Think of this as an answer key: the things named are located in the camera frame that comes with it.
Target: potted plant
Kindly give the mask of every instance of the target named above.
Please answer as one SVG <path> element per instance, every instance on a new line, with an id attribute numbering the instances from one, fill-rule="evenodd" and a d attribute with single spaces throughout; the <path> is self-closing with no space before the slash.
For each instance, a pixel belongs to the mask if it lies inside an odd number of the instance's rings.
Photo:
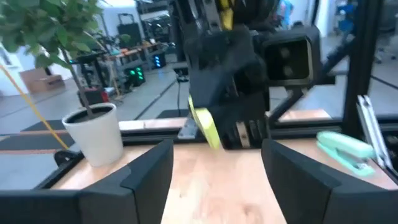
<path id="1" fill-rule="evenodd" d="M 90 33 L 98 29 L 95 16 L 101 11 L 98 0 L 2 0 L 0 3 L 0 36 L 8 52 L 26 46 L 25 53 L 35 57 L 37 68 L 57 63 L 71 71 L 85 108 L 68 114 L 62 122 L 93 166 L 109 164 L 123 153 L 116 106 L 111 103 L 89 106 L 74 69 L 66 62 L 78 52 L 90 52 L 89 43 L 98 44 Z"/>

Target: desk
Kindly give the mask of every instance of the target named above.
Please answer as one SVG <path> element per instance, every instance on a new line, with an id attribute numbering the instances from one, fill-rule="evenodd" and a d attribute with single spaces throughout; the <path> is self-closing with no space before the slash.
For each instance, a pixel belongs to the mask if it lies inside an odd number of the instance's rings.
<path id="1" fill-rule="evenodd" d="M 324 111 L 290 112 L 285 119 L 324 118 Z M 314 139 L 280 143 L 335 169 L 354 175 L 316 147 Z M 53 189 L 82 189 L 118 170 L 152 146 L 126 147 L 109 166 L 92 168 L 82 160 Z M 376 175 L 361 178 L 385 189 L 398 186 L 377 165 Z M 212 150 L 207 144 L 174 145 L 174 169 L 162 223 L 285 223 L 266 178 L 260 151 Z"/>

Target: plant pot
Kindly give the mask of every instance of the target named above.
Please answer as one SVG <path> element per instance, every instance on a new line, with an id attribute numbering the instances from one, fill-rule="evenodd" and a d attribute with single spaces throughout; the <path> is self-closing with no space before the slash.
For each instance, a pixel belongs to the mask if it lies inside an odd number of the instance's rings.
<path id="1" fill-rule="evenodd" d="M 83 108 L 64 117 L 62 123 L 90 165 L 98 167 L 118 160 L 123 153 L 123 143 L 116 106 L 99 103 L 90 107 L 95 118 L 89 120 Z"/>

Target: black frame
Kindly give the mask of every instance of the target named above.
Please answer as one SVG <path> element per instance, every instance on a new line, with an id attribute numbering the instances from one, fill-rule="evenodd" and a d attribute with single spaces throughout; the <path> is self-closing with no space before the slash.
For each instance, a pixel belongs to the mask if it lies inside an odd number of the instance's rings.
<path id="1" fill-rule="evenodd" d="M 354 138 L 361 138 L 363 135 L 362 127 L 359 122 L 359 114 L 356 109 L 358 95 L 367 95 L 373 69 L 374 53 L 376 48 L 377 31 L 381 9 L 384 1 L 362 0 L 358 8 L 356 37 L 341 46 L 335 52 L 336 57 L 323 66 L 323 71 L 333 68 L 346 54 L 351 52 L 349 72 L 346 84 L 346 99 L 344 105 L 343 119 L 327 119 L 316 121 L 288 121 L 277 122 L 283 115 L 281 111 L 286 109 L 286 105 L 293 105 L 298 101 L 302 94 L 293 95 L 285 102 L 285 106 L 277 109 L 275 115 L 270 119 L 273 123 L 271 137 L 274 139 L 302 139 L 314 138 L 319 131 L 338 131 Z M 383 135 L 398 134 L 398 116 L 378 116 L 377 117 Z M 179 143 L 198 143 L 205 142 L 201 134 L 197 134 L 191 139 L 179 139 L 180 128 L 149 129 L 145 131 L 121 131 L 123 144 L 125 146 L 137 144 L 157 144 L 164 139 L 174 139 L 175 144 Z M 65 174 L 73 169 L 82 159 L 80 152 L 74 159 L 70 159 L 60 165 L 60 167 L 48 176 L 37 189 L 49 189 L 57 183 Z M 387 170 L 394 182 L 398 184 L 398 178 L 394 170 Z"/>

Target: gray floor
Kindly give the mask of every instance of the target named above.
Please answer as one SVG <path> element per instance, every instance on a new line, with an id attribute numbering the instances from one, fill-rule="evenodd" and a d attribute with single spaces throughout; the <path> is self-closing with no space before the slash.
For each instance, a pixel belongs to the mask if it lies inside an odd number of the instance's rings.
<path id="1" fill-rule="evenodd" d="M 337 41 L 336 38 L 323 41 L 323 52 L 332 50 Z M 343 61 L 335 70 L 346 70 L 347 66 L 347 61 Z M 374 75 L 398 85 L 398 76 L 395 75 L 397 69 L 397 62 L 386 61 L 383 65 L 374 67 Z M 126 95 L 124 103 L 118 106 L 119 120 L 136 118 L 154 98 L 159 97 L 159 94 L 174 82 L 175 74 L 166 67 L 146 73 L 146 79 L 145 84 Z M 60 119 L 80 106 L 74 83 L 67 80 L 65 84 L 65 88 L 31 96 L 45 119 Z M 187 108 L 188 87 L 188 83 L 182 83 L 180 86 L 180 108 Z M 295 108 L 298 110 L 324 109 L 331 116 L 340 117 L 343 111 L 345 88 L 346 77 L 340 76 L 335 86 L 317 86 L 312 89 L 295 105 Z M 175 83 L 141 116 L 141 119 L 156 118 L 163 110 L 177 109 L 177 94 L 178 85 Z M 372 82 L 369 95 L 376 113 L 398 114 L 398 106 L 394 100 L 397 94 L 398 91 L 388 86 Z M 272 88 L 272 108 L 275 108 L 286 96 L 283 88 Z M 2 134 L 18 133 L 37 122 L 39 120 L 20 96 L 0 98 L 0 137 Z M 0 189 L 31 189 L 56 168 L 51 154 L 0 154 Z"/>

